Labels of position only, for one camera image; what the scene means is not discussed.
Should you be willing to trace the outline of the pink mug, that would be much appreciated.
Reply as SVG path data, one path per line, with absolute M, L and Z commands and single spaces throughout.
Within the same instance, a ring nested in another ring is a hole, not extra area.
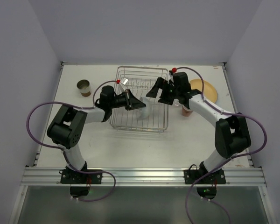
M 182 106 L 182 116 L 189 117 L 192 114 L 192 110 L 186 108 L 185 106 Z

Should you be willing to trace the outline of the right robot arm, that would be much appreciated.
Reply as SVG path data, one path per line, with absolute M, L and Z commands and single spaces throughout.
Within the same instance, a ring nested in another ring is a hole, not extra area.
M 159 102 L 172 105 L 178 100 L 188 110 L 192 110 L 206 119 L 215 128 L 215 150 L 199 165 L 197 171 L 190 171 L 189 176 L 197 180 L 207 173 L 219 170 L 220 164 L 243 152 L 251 145 L 251 138 L 245 117 L 241 114 L 225 112 L 216 104 L 209 102 L 201 90 L 192 89 L 185 72 L 171 72 L 169 81 L 159 77 L 146 94 L 156 98 L 161 91 Z

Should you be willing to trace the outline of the clear drinking glass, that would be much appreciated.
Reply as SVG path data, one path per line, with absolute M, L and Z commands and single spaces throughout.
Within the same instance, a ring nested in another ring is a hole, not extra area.
M 176 99 L 176 100 L 174 101 L 174 105 L 175 105 L 175 106 L 180 106 L 181 104 L 180 104 L 179 101 Z

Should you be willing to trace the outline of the yellow plate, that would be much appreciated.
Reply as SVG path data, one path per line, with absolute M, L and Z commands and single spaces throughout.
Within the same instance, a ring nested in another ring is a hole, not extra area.
M 218 97 L 217 90 L 209 82 L 204 81 L 203 83 L 204 83 L 204 89 L 203 89 L 204 96 L 212 103 L 216 103 Z M 189 84 L 191 86 L 191 89 L 197 89 L 199 91 L 202 91 L 203 84 L 201 79 L 193 79 L 189 82 Z

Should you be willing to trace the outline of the white and brown cup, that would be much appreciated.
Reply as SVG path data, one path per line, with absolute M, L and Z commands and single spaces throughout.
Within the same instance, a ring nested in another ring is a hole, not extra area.
M 88 97 L 91 95 L 91 87 L 88 80 L 83 79 L 78 81 L 77 88 L 83 97 Z

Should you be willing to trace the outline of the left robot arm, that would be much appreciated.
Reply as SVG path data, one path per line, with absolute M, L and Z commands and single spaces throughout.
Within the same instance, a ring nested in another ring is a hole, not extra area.
M 86 161 L 81 155 L 79 140 L 85 124 L 106 122 L 112 109 L 123 107 L 127 111 L 145 108 L 146 104 L 137 99 L 129 89 L 117 95 L 112 86 L 104 86 L 100 98 L 90 109 L 75 109 L 62 105 L 47 130 L 47 136 L 61 149 L 67 167 L 81 174 L 89 174 L 83 168 Z

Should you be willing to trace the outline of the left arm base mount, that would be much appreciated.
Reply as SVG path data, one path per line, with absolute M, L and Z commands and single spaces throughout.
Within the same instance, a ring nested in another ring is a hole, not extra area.
M 70 195 L 72 197 L 87 196 L 92 184 L 101 184 L 102 173 L 91 170 L 94 174 L 83 174 L 70 168 L 59 171 L 61 184 L 70 184 Z

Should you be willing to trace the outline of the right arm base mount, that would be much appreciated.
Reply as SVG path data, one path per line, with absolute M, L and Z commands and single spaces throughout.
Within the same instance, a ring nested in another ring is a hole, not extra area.
M 203 163 L 199 167 L 192 164 L 188 169 L 183 170 L 185 184 L 193 184 L 196 180 L 207 173 Z M 199 180 L 196 184 L 207 185 L 206 187 L 196 187 L 197 194 L 203 199 L 214 199 L 217 195 L 217 186 L 219 184 L 226 184 L 225 174 L 222 169 L 210 173 L 208 176 Z

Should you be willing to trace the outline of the white bowl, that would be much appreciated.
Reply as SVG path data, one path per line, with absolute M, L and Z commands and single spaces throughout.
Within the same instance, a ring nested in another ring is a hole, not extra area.
M 151 114 L 151 103 L 146 97 L 140 97 L 140 101 L 145 104 L 145 107 L 137 111 L 137 119 L 146 119 Z

